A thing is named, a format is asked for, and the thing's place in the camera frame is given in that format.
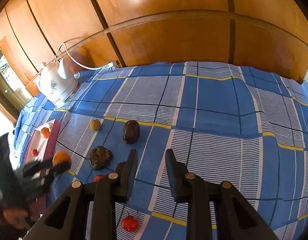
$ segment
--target round brown ball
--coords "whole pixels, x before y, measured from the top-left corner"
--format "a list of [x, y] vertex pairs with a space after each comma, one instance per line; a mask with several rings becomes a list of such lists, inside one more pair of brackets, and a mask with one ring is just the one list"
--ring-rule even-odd
[[90, 128], [95, 132], [97, 132], [101, 126], [102, 126], [101, 122], [97, 119], [90, 122]]

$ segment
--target white cable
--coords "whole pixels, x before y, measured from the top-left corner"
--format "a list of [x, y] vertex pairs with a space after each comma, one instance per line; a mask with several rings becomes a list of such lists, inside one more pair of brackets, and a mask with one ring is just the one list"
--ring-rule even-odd
[[61, 43], [57, 49], [57, 52], [56, 52], [56, 55], [55, 55], [55, 59], [54, 59], [54, 63], [56, 62], [56, 58], [57, 58], [57, 54], [58, 54], [58, 51], [60, 50], [60, 47], [63, 46], [65, 47], [65, 50], [66, 50], [66, 53], [68, 54], [68, 56], [72, 59], [73, 62], [75, 62], [77, 65], [83, 67], [83, 68], [86, 68], [86, 69], [89, 69], [89, 70], [97, 70], [97, 69], [101, 69], [103, 67], [98, 67], [98, 68], [92, 68], [92, 67], [86, 67], [84, 65], [82, 65], [81, 63], [78, 63], [74, 58], [71, 57], [71, 55], [69, 54], [68, 50], [67, 50], [67, 47], [66, 47], [66, 44], [65, 43]]

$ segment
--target metal screw head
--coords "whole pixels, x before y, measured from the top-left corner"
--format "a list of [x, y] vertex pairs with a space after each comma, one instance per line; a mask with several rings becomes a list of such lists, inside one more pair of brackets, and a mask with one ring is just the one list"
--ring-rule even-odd
[[223, 181], [222, 182], [222, 187], [223, 188], [230, 188], [231, 187], [231, 183], [229, 181]]
[[72, 187], [73, 188], [78, 188], [78, 187], [80, 187], [81, 186], [81, 182], [80, 181], [74, 181], [73, 183], [72, 183]]
[[109, 177], [110, 179], [116, 179], [116, 178], [118, 177], [118, 174], [115, 173], [115, 172], [112, 172], [112, 173], [108, 174], [108, 177]]
[[195, 174], [188, 172], [188, 173], [185, 174], [185, 178], [187, 178], [187, 179], [194, 179], [195, 178]]

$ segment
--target red tomato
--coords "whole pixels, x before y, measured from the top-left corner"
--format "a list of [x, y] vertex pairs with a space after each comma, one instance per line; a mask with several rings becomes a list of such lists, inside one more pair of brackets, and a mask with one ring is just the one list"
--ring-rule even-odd
[[121, 226], [127, 232], [135, 232], [138, 229], [138, 220], [133, 216], [125, 217], [121, 221]]
[[38, 156], [38, 151], [36, 149], [33, 149], [31, 151], [31, 154], [34, 156], [34, 157], [37, 157]]
[[104, 177], [104, 175], [102, 175], [102, 174], [97, 175], [97, 176], [94, 178], [94, 182], [99, 181], [99, 180], [102, 179], [103, 177]]

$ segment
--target blue plaid fabric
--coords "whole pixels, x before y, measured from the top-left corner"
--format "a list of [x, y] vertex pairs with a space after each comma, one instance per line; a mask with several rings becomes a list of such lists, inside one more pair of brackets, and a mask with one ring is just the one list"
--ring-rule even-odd
[[[68, 152], [72, 167], [56, 178], [47, 204], [74, 180], [89, 183], [112, 172], [136, 148], [133, 195], [126, 205], [116, 205], [118, 239], [185, 239], [187, 205], [173, 201], [165, 168], [165, 150], [172, 148], [177, 160], [203, 179], [231, 181], [279, 239], [296, 239], [302, 232], [308, 222], [307, 83], [218, 62], [83, 71], [79, 82], [61, 109], [39, 94], [17, 122], [20, 163], [33, 129], [52, 119], [61, 122], [55, 152]], [[89, 128], [94, 119], [102, 122], [98, 132]], [[130, 119], [141, 129], [133, 145], [122, 139]], [[88, 154], [98, 145], [110, 149], [113, 159], [93, 171]], [[127, 212], [139, 220], [134, 233], [121, 229]]]

